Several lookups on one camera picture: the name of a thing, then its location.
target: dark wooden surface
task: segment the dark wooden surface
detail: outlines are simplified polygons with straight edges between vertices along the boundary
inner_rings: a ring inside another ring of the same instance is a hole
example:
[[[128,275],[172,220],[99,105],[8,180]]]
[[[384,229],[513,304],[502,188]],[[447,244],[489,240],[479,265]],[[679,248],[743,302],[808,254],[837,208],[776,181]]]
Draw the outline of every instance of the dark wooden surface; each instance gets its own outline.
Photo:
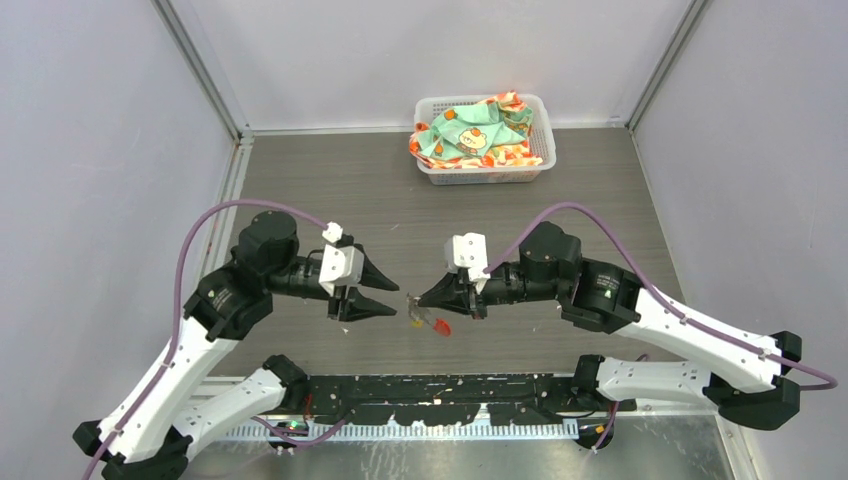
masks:
[[[408,134],[259,137],[242,198],[263,198],[335,221],[365,245],[400,292],[362,289],[398,310],[396,317],[341,324],[326,304],[278,297],[258,324],[213,371],[247,375],[272,354],[285,354],[307,373],[569,372],[585,353],[653,360],[676,358],[657,347],[588,333],[560,320],[555,302],[493,307],[485,320],[440,312],[453,334],[413,328],[406,292],[419,294],[444,275],[444,242],[469,231],[487,236],[494,259],[542,209],[576,201],[606,219],[657,286],[681,298],[651,197],[624,129],[555,132],[557,165],[526,184],[430,184],[406,149]],[[234,232],[257,212],[239,209]],[[583,241],[589,258],[623,265],[604,234],[576,212],[552,221]],[[322,245],[317,228],[299,222],[303,252]]]

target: black joint housing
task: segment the black joint housing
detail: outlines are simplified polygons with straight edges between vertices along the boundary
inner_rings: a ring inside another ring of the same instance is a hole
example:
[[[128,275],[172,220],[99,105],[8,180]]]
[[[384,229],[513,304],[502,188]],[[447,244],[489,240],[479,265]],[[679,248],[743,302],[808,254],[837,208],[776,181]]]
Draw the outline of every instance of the black joint housing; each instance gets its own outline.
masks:
[[[604,360],[603,355],[580,355],[571,379],[572,390],[594,392],[598,388],[598,370]]]
[[[83,422],[74,431],[74,442],[87,456],[97,453],[101,442],[99,420]],[[186,452],[194,439],[182,436],[176,428],[171,427],[162,441],[162,447],[156,455],[139,462],[125,463],[122,454],[112,455],[108,451],[98,460],[106,462],[103,467],[103,478],[106,480],[177,480],[188,468]]]
[[[284,212],[262,212],[239,232],[239,243],[232,249],[234,262],[256,277],[284,268],[294,260],[300,242],[297,222]]]
[[[793,362],[801,361],[801,347],[803,344],[801,337],[785,330],[775,333],[771,337],[777,340],[777,348],[783,353],[783,358],[792,360]],[[792,367],[781,365],[780,374],[786,375],[790,370],[792,370]]]
[[[209,332],[206,339],[242,340],[253,326],[274,309],[271,294],[240,282],[232,263],[203,277],[185,304],[186,317],[194,317]]]
[[[718,405],[722,417],[756,430],[776,430],[801,410],[801,387],[786,378],[775,378],[774,388],[744,393],[716,375],[704,395]]]
[[[530,232],[521,242],[519,257],[521,271],[533,282],[563,279],[574,283],[583,259],[580,239],[551,222],[542,222]]]
[[[639,321],[635,308],[641,286],[617,265],[584,259],[573,300],[559,298],[560,317],[583,330],[613,333]]]
[[[311,257],[296,257],[289,268],[268,276],[266,286],[271,293],[290,297],[327,300],[330,295],[318,283],[321,260]]]
[[[349,247],[353,245],[353,235],[342,233],[342,238],[333,245],[336,248]]]
[[[286,394],[280,407],[296,409],[308,393],[306,373],[285,355],[272,355],[265,360],[262,368],[269,370],[280,379],[280,385],[286,387]]]

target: robotic arm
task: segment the robotic arm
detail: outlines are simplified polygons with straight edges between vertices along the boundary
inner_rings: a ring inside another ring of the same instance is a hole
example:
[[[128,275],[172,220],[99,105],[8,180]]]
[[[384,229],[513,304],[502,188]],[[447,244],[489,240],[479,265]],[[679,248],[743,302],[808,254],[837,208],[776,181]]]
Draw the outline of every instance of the robotic arm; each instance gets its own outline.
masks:
[[[74,432],[83,452],[95,455],[129,405],[147,395],[101,456],[104,478],[178,478],[204,447],[247,418],[303,400],[306,374],[280,355],[231,390],[186,406],[212,368],[271,313],[272,294],[326,300],[327,315],[342,322],[397,313],[359,293],[357,285],[399,289],[362,245],[337,224],[331,223],[323,237],[323,250],[298,256],[294,218],[271,211],[256,215],[240,232],[231,260],[203,277],[186,302],[176,356],[158,384],[144,392],[164,364],[167,347],[118,408]]]
[[[624,362],[584,355],[573,387],[586,395],[713,404],[724,418],[760,430],[780,427],[799,410],[800,388],[784,377],[788,367],[680,321],[636,275],[584,258],[580,239],[550,222],[540,223],[520,244],[517,262],[491,273],[484,272],[483,235],[452,237],[445,257],[449,272],[421,295],[419,306],[485,318],[490,305],[556,300],[561,317],[578,328],[636,338],[691,360]],[[746,332],[663,297],[686,318],[770,354],[796,362],[801,358],[797,335]]]

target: plastic basket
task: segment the plastic basket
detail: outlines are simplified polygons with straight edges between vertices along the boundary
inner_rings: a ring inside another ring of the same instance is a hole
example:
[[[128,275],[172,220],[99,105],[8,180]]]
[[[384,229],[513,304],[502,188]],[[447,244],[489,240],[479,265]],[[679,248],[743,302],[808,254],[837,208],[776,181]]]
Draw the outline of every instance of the plastic basket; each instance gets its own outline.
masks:
[[[430,97],[415,105],[415,123],[432,123],[445,110],[457,105],[473,105],[491,95],[465,95],[459,97]],[[468,168],[437,170],[428,168],[416,158],[418,169],[427,174],[433,185],[467,185],[471,183],[521,183],[532,182],[540,173],[556,164],[556,145],[551,121],[542,99],[536,95],[519,93],[518,98],[533,109],[533,133],[530,134],[530,151],[544,160],[531,167]]]

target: purple cable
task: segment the purple cable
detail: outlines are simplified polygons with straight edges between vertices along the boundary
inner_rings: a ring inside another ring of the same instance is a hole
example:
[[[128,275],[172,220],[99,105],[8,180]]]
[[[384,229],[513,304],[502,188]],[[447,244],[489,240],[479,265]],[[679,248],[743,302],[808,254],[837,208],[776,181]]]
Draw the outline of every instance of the purple cable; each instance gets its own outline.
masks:
[[[647,353],[643,353],[642,355],[639,355],[639,358],[637,358],[636,361],[637,362],[644,362],[645,360],[647,360],[649,358],[651,358],[651,357]],[[601,444],[604,443],[604,440],[606,440],[607,435],[609,435],[610,429],[615,424],[615,415],[618,413],[618,407],[620,407],[620,406],[621,406],[621,402],[615,402],[612,405],[612,410],[610,410],[610,419],[609,419],[609,421],[607,421],[607,426],[604,428],[604,431],[601,432],[601,436],[598,438],[598,441],[595,442],[594,445],[592,445],[592,451],[593,452],[598,453],[598,447],[600,447]]]
[[[200,218],[194,222],[194,225],[191,226],[191,229],[188,231],[185,240],[183,240],[183,246],[180,249],[180,255],[177,257],[177,273],[174,278],[174,310],[173,310],[173,322],[171,324],[171,340],[168,343],[168,352],[165,354],[165,359],[162,361],[162,366],[159,367],[159,370],[156,371],[156,374],[153,375],[153,378],[150,379],[150,382],[144,387],[139,394],[138,398],[130,405],[127,409],[126,413],[118,420],[118,423],[115,424],[112,432],[106,437],[103,443],[100,445],[100,448],[94,453],[91,457],[91,461],[88,463],[88,467],[85,469],[85,473],[83,473],[82,480],[89,480],[91,475],[94,473],[94,469],[97,468],[97,462],[109,448],[109,445],[115,441],[115,437],[118,435],[118,432],[123,430],[124,426],[129,422],[130,418],[135,414],[136,411],[141,407],[147,397],[150,396],[150,392],[159,384],[159,381],[162,379],[162,376],[165,375],[165,372],[168,370],[166,365],[170,365],[171,361],[174,359],[174,356],[177,354],[177,347],[180,342],[180,311],[182,309],[182,283],[183,283],[183,270],[185,270],[185,262],[186,257],[188,256],[188,249],[191,246],[192,240],[197,235],[197,232],[200,230],[200,227],[206,223],[212,215],[220,212],[221,210],[236,207],[236,206],[250,206],[250,207],[263,207],[269,208],[271,210],[278,210],[282,212],[289,213],[296,217],[300,217],[304,220],[314,223],[321,230],[327,229],[327,224],[322,222],[321,220],[309,215],[306,212],[302,212],[296,208],[289,207],[288,205],[284,205],[282,203],[271,202],[268,200],[258,200],[258,199],[240,199],[240,200],[230,200],[228,202],[220,203],[215,205],[214,207],[207,210]]]
[[[275,437],[279,437],[279,438],[280,438],[281,440],[283,440],[284,442],[291,443],[292,445],[294,445],[294,446],[295,446],[295,447],[297,447],[297,448],[309,448],[309,447],[314,447],[315,445],[318,445],[319,443],[323,442],[324,440],[326,440],[326,439],[328,439],[328,438],[332,437],[333,435],[335,435],[335,434],[336,434],[336,432],[338,432],[339,430],[341,430],[341,429],[342,429],[342,427],[344,426],[344,424],[345,424],[345,423],[347,423],[347,422],[345,421],[345,419],[341,419],[341,420],[339,420],[339,421],[338,421],[335,425],[333,425],[332,427],[330,427],[330,429],[329,429],[329,430],[327,430],[326,432],[322,433],[320,436],[318,436],[318,437],[316,437],[316,438],[314,438],[314,439],[312,439],[312,440],[303,440],[303,441],[301,441],[301,440],[295,440],[295,439],[293,439],[293,438],[289,437],[288,435],[286,435],[286,431],[285,431],[285,430],[280,430],[279,428],[277,428],[277,427],[275,427],[275,426],[271,425],[271,424],[270,424],[270,423],[268,423],[268,421],[266,421],[264,418],[260,418],[260,417],[251,417],[251,420],[253,420],[254,422],[259,422],[259,423],[260,423],[260,424],[262,424],[265,428],[267,428],[267,429],[268,429],[271,433],[273,433]]]
[[[697,320],[686,317],[685,313],[683,313],[679,309],[677,309],[668,300],[666,300],[665,297],[663,297],[660,294],[659,290],[657,290],[657,288],[654,286],[654,284],[648,279],[647,275],[645,275],[645,272],[643,272],[642,269],[639,268],[639,265],[636,263],[636,261],[633,259],[633,257],[630,256],[630,253],[627,251],[627,249],[624,248],[624,245],[622,245],[621,240],[619,240],[618,236],[616,236],[615,233],[613,233],[613,231],[609,227],[609,225],[601,217],[599,217],[597,214],[595,214],[595,212],[589,210],[588,208],[586,208],[585,206],[583,206],[579,203],[561,202],[561,203],[551,205],[550,207],[543,210],[542,213],[537,215],[536,218],[534,218],[533,221],[530,222],[530,225],[524,230],[524,232],[521,233],[521,235],[518,236],[518,239],[515,242],[513,242],[513,244],[510,245],[509,248],[506,249],[504,254],[501,255],[501,257],[498,258],[497,261],[491,263],[488,267],[486,267],[483,270],[483,272],[484,273],[491,273],[492,270],[494,270],[500,264],[505,262],[506,259],[512,254],[512,252],[514,252],[519,247],[519,245],[521,245],[521,242],[523,242],[524,239],[527,238],[528,235],[530,235],[530,232],[532,232],[533,229],[536,228],[537,225],[542,223],[542,221],[545,218],[547,218],[550,214],[556,212],[557,210],[562,210],[562,209],[577,210],[578,212],[586,215],[587,217],[589,217],[590,220],[595,222],[595,224],[598,225],[598,227],[600,227],[601,230],[603,230],[603,232],[610,239],[610,241],[613,243],[613,245],[615,245],[615,248],[619,251],[619,253],[621,253],[621,256],[624,257],[624,261],[626,261],[627,264],[630,265],[630,268],[633,270],[633,273],[639,278],[639,281],[642,282],[642,285],[645,287],[646,290],[648,290],[648,293],[650,293],[651,296],[654,297],[654,299],[657,301],[657,303],[659,303],[666,310],[668,310],[669,312],[674,314],[675,317],[679,318],[680,321],[683,324],[692,325],[693,327],[697,328],[698,330],[700,330],[700,331],[702,331],[706,334],[712,335],[713,337],[718,338],[719,340],[724,340],[725,342],[728,342],[728,343],[735,345],[739,348],[742,348],[742,349],[747,350],[751,353],[754,353],[757,356],[764,356],[765,358],[767,358],[771,361],[777,362],[781,365],[784,365],[784,366],[787,366],[787,367],[790,367],[790,368],[794,368],[795,370],[804,372],[808,375],[812,375],[816,378],[819,378],[820,380],[824,380],[824,382],[825,382],[825,383],[819,383],[819,384],[815,384],[815,385],[801,385],[801,390],[830,390],[832,388],[836,388],[836,386],[839,385],[839,382],[836,380],[836,378],[834,378],[832,375],[830,375],[828,373],[825,373],[825,372],[818,370],[818,369],[815,369],[813,367],[808,367],[806,365],[802,365],[798,362],[789,360],[788,358],[783,358],[783,357],[775,355],[773,353],[766,354],[766,352],[759,347],[751,345],[748,342],[739,340],[738,338],[735,338],[735,337],[728,335],[724,332],[720,332],[720,331],[718,331],[714,328],[708,327],[708,326],[704,325],[703,323],[701,323]]]

